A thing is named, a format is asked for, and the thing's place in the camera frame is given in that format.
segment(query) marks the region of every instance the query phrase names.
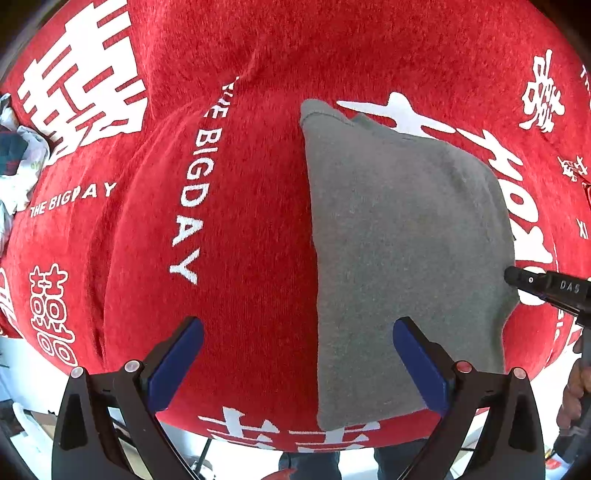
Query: white chinese character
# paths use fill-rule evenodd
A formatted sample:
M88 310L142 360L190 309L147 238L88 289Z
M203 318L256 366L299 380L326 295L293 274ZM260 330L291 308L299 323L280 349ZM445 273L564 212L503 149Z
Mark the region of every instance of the white chinese character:
M589 240L589 234L587 233L587 225L585 225L584 221L579 220L578 218L576 220L577 220L577 225L579 226L580 237L585 240Z
M587 75L587 69L585 68L585 65L583 65L583 71L581 72L581 78L585 79L585 86L587 87L587 93L591 93L591 90L589 89L589 76Z
M245 414L243 414L242 412L234 408L222 407L222 413L224 417L223 420L216 420L210 419L208 417L199 416L200 420L216 423L227 428L228 432L220 432L218 430L207 429L208 432L214 434L212 435L212 437L214 437L217 440L225 441L228 441L228 439L220 437L220 435L224 437L232 437L233 439L251 440L253 442L258 443L252 444L245 442L237 442L233 439L230 440L230 442L238 443L239 445L248 445L250 447L259 447L263 449L274 450L274 448L271 445L268 445L269 443L272 443L272 440L267 435L264 435L264 433L279 433L279 430L269 420L265 420L260 427L248 427L246 425L242 425L240 422L241 417L245 416ZM245 432L259 432L259 435L256 438L250 438L244 435Z
M28 95L23 108L27 113L37 108L31 117L37 129L54 142L61 139L46 165L78 146L142 129L148 99L126 103L146 90L137 79L129 37L103 46L131 26L129 14L124 12L98 27L100 20L126 4L127 0L107 0L98 7L88 5L66 23L66 33L24 73L18 89L21 99ZM68 75L63 87L55 88Z
M586 175L587 174L587 167L583 165L583 157L579 157L577 155L577 162L573 165L573 168L576 168L579 172L579 175Z
M529 130L537 120L538 127L543 133L549 133L554 129L552 113L564 115L564 105L560 103L560 90L554 86L554 80L548 76L550 72L550 60L552 50L546 51L546 58L534 57L535 76L534 82L528 82L523 97L523 111L526 115L534 114L531 120L519 124L525 130Z
M568 160L562 160L560 157L557 158L560 162L560 166L562 167L562 175L570 177L570 181L577 181L577 176L574 174L573 170L573 163Z
M8 323L14 328L17 333L24 338L23 334L18 328L17 316L14 313L14 303L10 296L10 288L8 288L8 279L6 272L0 268L0 310L8 320Z
M70 367L77 367L78 360L70 346L76 335L66 328L68 318L63 284L68 273L53 264L49 272L41 272L36 266L29 274L31 282L31 326L37 331L39 346L49 356L57 356Z
M363 448L363 445L360 443L369 441L367 435L363 432L371 432L374 430L379 430L380 424L378 421L373 421L371 423L367 423L362 427L350 427L350 428L340 428L337 430L331 430L330 432L297 432L290 430L291 435L318 435L323 436L324 439L321 442L296 442L295 444L298 446L298 452L300 453L314 453L314 452L330 452L330 451L337 451L343 450L343 446L348 444L344 448L344 450L355 450L359 448ZM356 435L355 438L350 440L345 440L345 434L348 433L359 433Z
M482 138L478 135L466 132L460 128L458 128L457 131L471 142L474 142L476 145L480 145L481 147L491 151L491 153L495 156L495 159L493 160L492 158L489 158L488 163L490 163L495 170L500 171L503 175L507 175L513 180L523 180L521 173L514 169L513 165L509 163L513 162L522 166L523 162L521 159L503 147L503 145L501 145L495 136L490 132L483 130L482 133L484 134L484 138Z
M398 92L390 93L387 105L343 101L338 101L337 104L343 108L355 110L356 112L369 113L371 115L391 118L396 122L396 126L392 127L392 130L401 134L415 135L416 137L424 138L434 138L436 140L435 137L432 137L426 133L423 130L423 127L429 127L448 134L456 132L456 129L450 127L449 125L415 112L408 99L402 93Z

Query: grey cloth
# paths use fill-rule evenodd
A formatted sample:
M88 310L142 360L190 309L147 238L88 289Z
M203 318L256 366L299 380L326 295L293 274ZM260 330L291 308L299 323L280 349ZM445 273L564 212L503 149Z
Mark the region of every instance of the grey cloth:
M412 413L424 403L392 345L410 316L456 360L502 372L518 303L509 216L488 166L319 100L301 107L318 255L318 424Z

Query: red fabric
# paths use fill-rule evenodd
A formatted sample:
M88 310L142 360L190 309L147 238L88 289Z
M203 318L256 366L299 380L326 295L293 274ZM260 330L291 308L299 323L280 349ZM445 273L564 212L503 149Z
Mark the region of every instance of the red fabric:
M4 84L23 123L31 124L34 114L25 113L17 94L24 71L87 5L70 0ZM591 212L583 189L562 175L556 160L589 151L589 94L580 60L527 1L347 0L321 7L298 1L274 7L252 0L129 0L101 24L124 11L132 26L115 39L129 37L146 87L134 99L148 98L141 131L78 147L47 167L31 210L16 218L0 264L18 328L63 371L80 364L102 372L143 358L192 314L203 320L205 345L162 421L282 450L393 445L430 434L438 418L426 411L382 421L379 429L347 429L341 441L314 433L317 271L298 125L307 98L386 105L391 92L400 92L421 115L481 138L483 130L490 132L523 162L511 164L523 180L495 173L525 189L538 211L535 220L531 208L527 218L511 213L511 219L525 233L541 229L551 255L547 263L518 265L590 276L588 240L577 220L591 224ZM565 113L554 114L551 132L535 124L523 129L519 123L532 115L524 113L521 98L534 80L534 56L544 57L547 49ZM54 90L65 89L75 72ZM222 90L237 76L234 89ZM230 103L227 115L215 118L211 110L204 118L212 105L225 106L220 98ZM208 138L200 130L211 142L196 147ZM424 132L486 163L495 159L459 131ZM188 180L188 171L197 176L197 166L190 165L198 148L218 149L208 153L214 167L205 176L207 165L200 164L201 177ZM116 182L109 195L105 182ZM202 187L186 190L185 204L198 205L183 206L183 190L196 185ZM58 197L60 206L51 208ZM511 198L513 210L522 211L524 200ZM188 230L180 241L174 240L182 237L177 221ZM197 279L170 273L191 255L188 268ZM59 321L46 316L45 324L35 322L44 302ZM572 321L568 315L558 320L548 305L520 305L504 330L506 367L537 375L564 348ZM223 407L226 417L239 417L238 410L241 425L258 430L211 421L223 420Z

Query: black tool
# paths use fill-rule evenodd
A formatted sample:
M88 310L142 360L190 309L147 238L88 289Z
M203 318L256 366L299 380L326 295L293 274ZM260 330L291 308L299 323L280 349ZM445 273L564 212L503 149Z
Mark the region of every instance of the black tool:
M196 480L155 413L168 407L203 344L199 319L187 318L172 337L141 362L89 375L72 370L53 443L53 480L137 480L115 434L108 407L121 410L125 427L154 479Z
M543 480L544 442L527 373L479 372L455 362L409 318L397 320L394 346L427 408L442 415L427 443L399 480L443 480L479 408L488 418L464 480Z
M583 327L582 364L591 366L591 282L558 272L539 274L517 267L505 270L505 281L575 316ZM585 394L581 404L581 419L568 432L561 432L554 444L556 453L569 464L581 453L587 454L590 447L591 394Z

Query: floor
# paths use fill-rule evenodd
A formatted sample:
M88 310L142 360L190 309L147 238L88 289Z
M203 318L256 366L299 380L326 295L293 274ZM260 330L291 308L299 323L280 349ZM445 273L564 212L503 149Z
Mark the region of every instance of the floor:
M577 358L571 349L532 382L542 422L544 443L554 443L558 435L556 413L561 404L562 390L570 368ZM59 412L61 396L67 376L53 367L24 340L0 338L0 391L6 391L14 401L29 410ZM478 416L471 431L483 425L484 416ZM164 425L172 443L186 456L199 455L206 439ZM213 464L217 480L261 480L277 468L280 453L214 441L207 459ZM466 467L469 454L454 466L455 476ZM372 449L343 452L339 464L344 480L375 480L377 464Z

